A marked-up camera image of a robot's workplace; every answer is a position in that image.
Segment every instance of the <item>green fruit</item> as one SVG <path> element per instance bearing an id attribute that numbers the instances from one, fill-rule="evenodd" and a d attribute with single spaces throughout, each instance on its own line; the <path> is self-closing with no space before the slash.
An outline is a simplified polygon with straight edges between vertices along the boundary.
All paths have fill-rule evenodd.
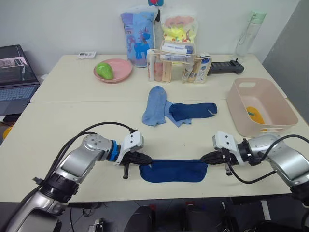
<path id="1" fill-rule="evenodd" d="M 112 67 L 105 62 L 101 62 L 96 66 L 97 74 L 105 80 L 113 80 Z"/>

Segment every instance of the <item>table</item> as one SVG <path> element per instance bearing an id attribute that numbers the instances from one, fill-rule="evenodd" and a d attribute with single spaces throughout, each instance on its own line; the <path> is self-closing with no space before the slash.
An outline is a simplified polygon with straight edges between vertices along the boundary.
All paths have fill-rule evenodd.
<path id="1" fill-rule="evenodd" d="M 201 103 L 184 101 L 186 104 Z M 144 136 L 141 152 L 153 159 L 199 159 L 213 151 L 212 136 L 225 131 L 242 140 L 230 116 L 226 100 L 213 100 L 218 114 L 211 118 L 193 119 L 192 125 L 177 128 L 168 118 L 166 124 L 149 127 L 141 122 L 146 101 L 130 102 L 35 102 L 28 105 L 16 125 L 0 146 L 0 202 L 18 202 L 36 185 L 32 178 L 44 177 L 64 143 L 89 125 L 118 121 L 137 128 Z M 295 110 L 298 124 L 281 133 L 309 137 L 308 126 Z M 120 142 L 128 131 L 108 125 L 93 129 L 102 136 Z M 81 139 L 71 149 L 79 146 Z M 308 159 L 308 145 L 289 139 L 288 145 Z M 251 167 L 235 167 L 238 174 L 250 180 L 271 171 L 267 162 Z M 275 174 L 253 185 L 245 185 L 226 176 L 223 165 L 209 166 L 199 183 L 149 183 L 140 177 L 138 166 L 131 165 L 129 179 L 122 179 L 123 167 L 97 162 L 72 202 L 104 202 L 141 199 L 249 196 L 289 193 L 289 188 Z"/>
<path id="2" fill-rule="evenodd" d="M 230 55 L 213 55 L 213 61 L 230 61 Z M 101 101 L 143 101 L 150 89 L 163 86 L 172 102 L 184 100 L 223 100 L 236 78 L 265 78 L 284 92 L 268 74 L 254 55 L 248 55 L 242 74 L 212 74 L 200 85 L 183 84 L 180 72 L 174 72 L 172 83 L 149 82 L 147 68 L 133 67 L 131 76 L 118 84 L 106 84 L 94 77 L 93 69 L 99 62 L 110 58 L 126 56 L 97 55 L 95 59 L 78 59 L 76 55 L 63 56 L 50 72 L 31 99 L 31 102 L 101 102 Z"/>

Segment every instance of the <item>pink plate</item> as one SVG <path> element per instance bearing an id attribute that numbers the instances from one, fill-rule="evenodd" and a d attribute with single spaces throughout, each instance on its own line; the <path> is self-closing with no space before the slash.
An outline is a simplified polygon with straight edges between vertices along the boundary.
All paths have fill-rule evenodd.
<path id="1" fill-rule="evenodd" d="M 132 65 L 129 61 L 124 59 L 107 59 L 102 62 L 108 63 L 112 67 L 112 71 L 114 74 L 113 80 L 105 80 L 100 77 L 96 72 L 96 67 L 93 69 L 93 74 L 96 78 L 100 81 L 107 82 L 107 83 L 116 83 L 125 80 L 130 76 L 132 71 Z"/>

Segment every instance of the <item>laptop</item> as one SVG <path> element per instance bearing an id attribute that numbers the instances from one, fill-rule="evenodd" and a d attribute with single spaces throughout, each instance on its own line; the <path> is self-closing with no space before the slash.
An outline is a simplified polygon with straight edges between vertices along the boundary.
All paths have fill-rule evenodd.
<path id="1" fill-rule="evenodd" d="M 22 113 L 39 86 L 21 46 L 0 47 L 0 116 Z"/>

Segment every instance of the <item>water bottle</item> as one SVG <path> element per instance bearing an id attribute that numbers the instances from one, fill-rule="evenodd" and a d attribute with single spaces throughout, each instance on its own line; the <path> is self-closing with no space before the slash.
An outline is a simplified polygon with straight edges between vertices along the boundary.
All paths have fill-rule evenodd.
<path id="1" fill-rule="evenodd" d="M 248 54 L 248 50 L 251 47 L 259 29 L 264 21 L 266 13 L 251 11 L 251 18 L 245 31 L 241 34 L 237 43 L 235 54 L 233 59 L 238 59 L 242 62 L 244 57 Z"/>

